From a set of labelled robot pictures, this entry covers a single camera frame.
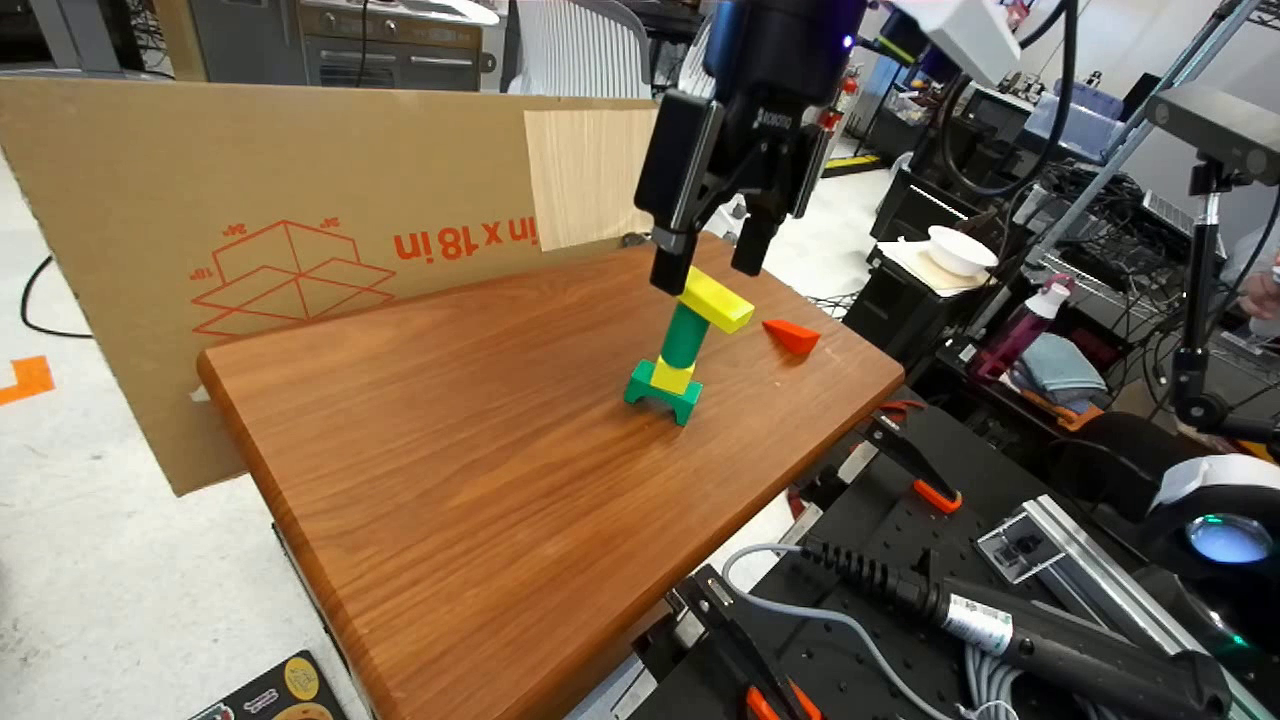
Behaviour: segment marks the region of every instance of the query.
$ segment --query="wooden tabletop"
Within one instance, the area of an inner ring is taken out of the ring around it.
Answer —
[[[672,299],[646,248],[209,347],[222,410],[378,718],[553,718],[599,653],[866,421],[899,364],[705,239],[700,269],[823,333],[707,335],[686,427],[623,406]]]

